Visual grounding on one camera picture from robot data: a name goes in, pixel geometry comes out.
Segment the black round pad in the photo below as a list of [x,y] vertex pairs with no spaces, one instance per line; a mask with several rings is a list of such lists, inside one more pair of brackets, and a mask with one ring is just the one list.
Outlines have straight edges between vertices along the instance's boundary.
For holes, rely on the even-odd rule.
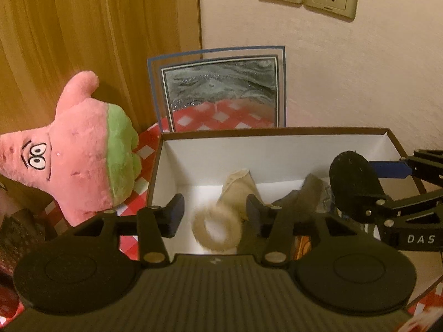
[[334,158],[329,178],[336,207],[354,220],[364,220],[377,197],[385,196],[376,171],[355,151],[344,151]]

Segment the cream scrunchie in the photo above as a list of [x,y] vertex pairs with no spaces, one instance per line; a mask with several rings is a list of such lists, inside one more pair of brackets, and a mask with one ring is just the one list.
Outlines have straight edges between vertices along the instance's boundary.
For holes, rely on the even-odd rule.
[[242,230],[238,213],[224,204],[205,205],[195,211],[192,220],[194,238],[211,251],[223,253],[236,248]]

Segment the striped knit sock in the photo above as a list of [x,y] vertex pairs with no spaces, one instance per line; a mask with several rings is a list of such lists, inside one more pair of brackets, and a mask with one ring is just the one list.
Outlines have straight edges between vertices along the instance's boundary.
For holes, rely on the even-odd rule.
[[288,210],[295,215],[326,214],[333,209],[332,190],[326,180],[308,174],[300,189],[292,190],[270,206]]

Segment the beige sock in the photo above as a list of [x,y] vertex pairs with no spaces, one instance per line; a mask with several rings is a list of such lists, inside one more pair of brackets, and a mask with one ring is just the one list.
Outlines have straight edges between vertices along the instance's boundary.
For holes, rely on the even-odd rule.
[[246,201],[249,195],[263,202],[250,171],[241,169],[228,176],[217,204],[231,208],[242,220],[248,220]]

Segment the orange snack packet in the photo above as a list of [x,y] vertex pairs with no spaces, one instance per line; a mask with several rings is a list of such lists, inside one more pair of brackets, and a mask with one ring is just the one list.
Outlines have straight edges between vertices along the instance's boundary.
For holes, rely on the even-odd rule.
[[296,259],[301,259],[310,251],[311,251],[311,238],[309,236],[298,236]]

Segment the brown cardboard box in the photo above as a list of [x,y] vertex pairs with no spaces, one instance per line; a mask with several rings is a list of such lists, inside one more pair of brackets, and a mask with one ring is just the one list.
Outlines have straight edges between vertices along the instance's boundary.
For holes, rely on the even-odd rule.
[[[304,178],[314,174],[329,182],[328,171],[333,158],[343,151],[356,151],[367,160],[398,160],[405,151],[393,133],[380,128],[288,128],[270,130],[204,130],[191,133],[166,133],[159,138],[148,193],[149,204],[165,205],[175,195],[185,198],[184,218],[173,238],[164,238],[171,259],[178,253],[205,254],[195,240],[191,221],[194,210],[215,201],[228,175],[242,168],[251,172],[259,194],[266,203],[285,196],[302,186]],[[409,303],[419,306],[442,306],[442,257],[437,252],[404,252],[417,274],[415,290]],[[360,255],[356,263],[350,258],[316,262],[302,269],[314,292],[344,292],[347,282],[357,293],[363,284],[354,277],[369,272]]]

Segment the pink starfish plush toy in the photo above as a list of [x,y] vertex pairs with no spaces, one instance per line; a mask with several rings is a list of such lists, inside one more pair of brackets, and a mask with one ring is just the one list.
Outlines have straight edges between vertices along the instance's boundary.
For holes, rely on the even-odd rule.
[[51,124],[1,135],[1,174],[50,194],[72,226],[120,204],[136,179],[137,131],[122,107],[93,98],[98,87],[81,71]]

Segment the red white checkered tablecloth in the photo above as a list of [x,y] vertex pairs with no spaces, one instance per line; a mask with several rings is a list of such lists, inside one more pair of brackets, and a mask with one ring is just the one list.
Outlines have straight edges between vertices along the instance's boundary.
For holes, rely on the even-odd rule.
[[[203,103],[186,108],[180,112],[186,126],[198,130],[219,130],[231,128],[270,128],[272,117],[270,108],[246,100],[223,100],[219,103]],[[136,157],[136,179],[131,193],[117,205],[117,211],[129,214],[141,206],[142,197],[148,187],[148,180],[153,171],[155,148],[157,147],[159,128],[151,126],[147,131],[135,136],[134,156]],[[24,204],[12,197],[4,184],[1,185],[1,222],[5,216],[26,209]],[[51,202],[45,211],[34,214],[42,220],[46,229],[45,241],[61,235],[71,227],[61,209]],[[17,292],[10,277],[1,272],[1,324],[5,325],[22,311]]]

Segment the glass jar dark lid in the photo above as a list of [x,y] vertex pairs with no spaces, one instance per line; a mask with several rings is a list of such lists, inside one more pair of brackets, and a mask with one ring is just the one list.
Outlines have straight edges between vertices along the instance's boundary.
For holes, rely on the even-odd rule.
[[1,222],[1,272],[12,276],[20,259],[45,238],[44,223],[29,210],[5,216]]

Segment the framed picture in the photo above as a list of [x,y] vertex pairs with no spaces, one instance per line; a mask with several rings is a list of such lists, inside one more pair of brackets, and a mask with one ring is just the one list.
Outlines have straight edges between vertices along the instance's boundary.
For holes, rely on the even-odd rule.
[[162,133],[197,130],[196,122],[249,127],[287,124],[284,46],[238,46],[162,55],[147,60]]

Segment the wooden door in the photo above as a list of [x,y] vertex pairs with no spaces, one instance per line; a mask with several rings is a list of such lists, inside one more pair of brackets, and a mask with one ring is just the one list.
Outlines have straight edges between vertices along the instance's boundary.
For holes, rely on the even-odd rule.
[[200,46],[199,0],[1,0],[1,131],[50,123],[84,70],[100,79],[96,98],[145,130],[156,120],[148,59]]

